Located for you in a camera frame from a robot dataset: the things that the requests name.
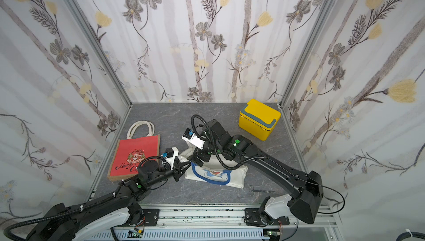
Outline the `white Doraemon canvas bag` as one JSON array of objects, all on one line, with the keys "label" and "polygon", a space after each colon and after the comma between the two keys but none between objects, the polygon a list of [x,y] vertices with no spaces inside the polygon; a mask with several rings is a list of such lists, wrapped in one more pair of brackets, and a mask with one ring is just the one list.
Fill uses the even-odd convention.
[{"label": "white Doraemon canvas bag", "polygon": [[215,155],[208,162],[199,166],[191,163],[184,177],[187,180],[207,182],[218,186],[229,186],[237,189],[244,188],[245,177],[249,168],[245,165],[236,170],[225,169]]}]

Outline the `red jute Christmas bag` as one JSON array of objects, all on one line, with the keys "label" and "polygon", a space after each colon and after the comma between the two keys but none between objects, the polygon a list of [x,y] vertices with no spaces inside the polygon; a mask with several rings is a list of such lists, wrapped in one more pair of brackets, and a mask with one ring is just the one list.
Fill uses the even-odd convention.
[{"label": "red jute Christmas bag", "polygon": [[[148,134],[134,138],[136,130],[146,125]],[[138,165],[151,156],[159,155],[160,136],[155,135],[155,126],[149,121],[137,121],[127,131],[126,138],[121,139],[115,150],[113,161],[108,170],[110,181],[126,180],[137,174]]]}]

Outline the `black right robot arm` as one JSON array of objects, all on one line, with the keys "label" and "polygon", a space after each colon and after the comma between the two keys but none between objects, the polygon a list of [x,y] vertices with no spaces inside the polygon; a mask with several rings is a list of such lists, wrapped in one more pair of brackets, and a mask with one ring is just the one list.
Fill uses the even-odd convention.
[{"label": "black right robot arm", "polygon": [[280,162],[248,138],[230,135],[215,119],[206,121],[195,114],[190,123],[193,136],[203,141],[195,148],[192,162],[202,166],[215,156],[225,170],[248,165],[286,191],[283,196],[266,197],[255,214],[247,212],[245,223],[248,226],[265,227],[290,215],[306,224],[315,222],[326,188],[319,173],[306,173]]}]

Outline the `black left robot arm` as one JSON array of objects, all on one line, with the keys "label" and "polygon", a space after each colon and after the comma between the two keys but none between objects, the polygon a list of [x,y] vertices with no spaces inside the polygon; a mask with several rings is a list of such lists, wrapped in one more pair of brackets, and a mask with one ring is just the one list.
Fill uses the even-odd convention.
[{"label": "black left robot arm", "polygon": [[170,165],[159,156],[149,157],[137,167],[137,174],[118,183],[117,189],[89,202],[66,207],[60,203],[52,207],[42,218],[19,222],[8,226],[3,234],[13,241],[21,237],[12,231],[33,225],[26,236],[27,241],[72,241],[82,237],[83,230],[99,224],[99,231],[123,224],[137,224],[143,220],[139,205],[157,184],[180,177],[189,169],[189,161],[174,159]]}]

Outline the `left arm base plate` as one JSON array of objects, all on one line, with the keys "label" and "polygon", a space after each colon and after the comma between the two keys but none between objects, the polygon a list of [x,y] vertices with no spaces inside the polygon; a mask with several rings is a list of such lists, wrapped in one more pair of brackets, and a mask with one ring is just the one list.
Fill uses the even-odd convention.
[{"label": "left arm base plate", "polygon": [[159,219],[159,209],[144,209],[141,226],[156,227]]}]

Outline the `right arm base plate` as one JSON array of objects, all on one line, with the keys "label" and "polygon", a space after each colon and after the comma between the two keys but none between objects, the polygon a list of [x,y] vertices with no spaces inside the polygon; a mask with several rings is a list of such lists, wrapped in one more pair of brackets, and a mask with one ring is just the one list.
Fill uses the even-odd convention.
[{"label": "right arm base plate", "polygon": [[263,211],[260,211],[259,208],[246,208],[244,220],[247,226],[261,227],[266,226],[288,226],[290,225],[290,220],[288,217],[280,217],[279,219],[274,219],[270,217]]}]

